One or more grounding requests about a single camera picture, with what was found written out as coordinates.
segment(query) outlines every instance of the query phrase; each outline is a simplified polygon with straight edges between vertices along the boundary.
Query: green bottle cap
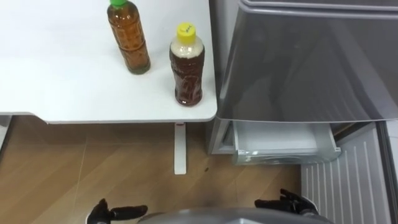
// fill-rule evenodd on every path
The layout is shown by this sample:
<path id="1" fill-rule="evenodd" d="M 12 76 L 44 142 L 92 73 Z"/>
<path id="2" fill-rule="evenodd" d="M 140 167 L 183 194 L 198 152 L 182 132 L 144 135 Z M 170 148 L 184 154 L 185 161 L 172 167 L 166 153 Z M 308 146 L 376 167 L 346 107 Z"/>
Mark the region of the green bottle cap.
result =
<path id="1" fill-rule="evenodd" d="M 122 6 L 127 2 L 127 0 L 111 0 L 112 6 Z"/>

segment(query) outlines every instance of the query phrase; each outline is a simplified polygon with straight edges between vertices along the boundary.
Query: wooden floor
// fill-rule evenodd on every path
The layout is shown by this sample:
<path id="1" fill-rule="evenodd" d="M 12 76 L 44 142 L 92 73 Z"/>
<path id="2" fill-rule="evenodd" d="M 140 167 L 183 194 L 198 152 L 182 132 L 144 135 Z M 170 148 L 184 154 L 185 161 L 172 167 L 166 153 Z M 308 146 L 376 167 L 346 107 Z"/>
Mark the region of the wooden floor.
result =
<path id="1" fill-rule="evenodd" d="M 84 223 L 101 198 L 152 213 L 253 207 L 257 198 L 277 199 L 281 187 L 300 192 L 298 166 L 233 166 L 231 156 L 206 154 L 203 124 L 188 124 L 187 133 L 187 175 L 174 175 L 173 124 L 14 117 L 0 157 L 0 223 Z"/>

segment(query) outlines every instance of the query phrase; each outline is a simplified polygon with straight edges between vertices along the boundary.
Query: white table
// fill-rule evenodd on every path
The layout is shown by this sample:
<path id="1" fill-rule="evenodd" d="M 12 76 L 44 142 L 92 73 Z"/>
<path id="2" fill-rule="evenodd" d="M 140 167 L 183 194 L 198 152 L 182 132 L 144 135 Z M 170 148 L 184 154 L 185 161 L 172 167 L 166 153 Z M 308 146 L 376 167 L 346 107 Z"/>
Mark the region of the white table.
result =
<path id="1" fill-rule="evenodd" d="M 209 121 L 217 110 L 208 1 L 137 0 L 151 69 L 131 75 L 111 32 L 107 0 L 5 1 L 0 7 L 0 114 L 53 124 Z M 179 105 L 169 44 L 192 22 L 206 48 L 203 99 Z M 176 126 L 176 173 L 185 173 L 185 126 Z"/>

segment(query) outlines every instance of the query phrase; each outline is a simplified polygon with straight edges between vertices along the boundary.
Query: plastic bottle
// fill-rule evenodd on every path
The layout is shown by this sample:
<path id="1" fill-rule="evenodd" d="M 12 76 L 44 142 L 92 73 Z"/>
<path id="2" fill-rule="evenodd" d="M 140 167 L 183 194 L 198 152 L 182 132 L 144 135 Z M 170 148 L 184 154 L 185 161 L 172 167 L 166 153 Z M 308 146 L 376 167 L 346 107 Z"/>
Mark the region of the plastic bottle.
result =
<path id="1" fill-rule="evenodd" d="M 181 105 L 196 105 L 202 98 L 205 46 L 196 36 L 192 23 L 183 22 L 177 27 L 177 36 L 170 45 L 170 61 L 175 79 L 175 98 Z"/>
<path id="2" fill-rule="evenodd" d="M 137 6 L 127 0 L 111 0 L 108 21 L 130 72 L 148 71 L 150 60 Z"/>

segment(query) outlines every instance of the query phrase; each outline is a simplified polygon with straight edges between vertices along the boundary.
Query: open drawer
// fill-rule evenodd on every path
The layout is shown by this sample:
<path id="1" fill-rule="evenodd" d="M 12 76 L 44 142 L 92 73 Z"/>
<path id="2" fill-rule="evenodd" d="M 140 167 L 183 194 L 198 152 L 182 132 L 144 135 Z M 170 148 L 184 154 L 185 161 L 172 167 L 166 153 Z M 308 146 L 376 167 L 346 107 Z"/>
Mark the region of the open drawer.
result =
<path id="1" fill-rule="evenodd" d="M 233 121 L 233 162 L 249 164 L 310 164 L 332 161 L 336 147 L 330 125 Z"/>

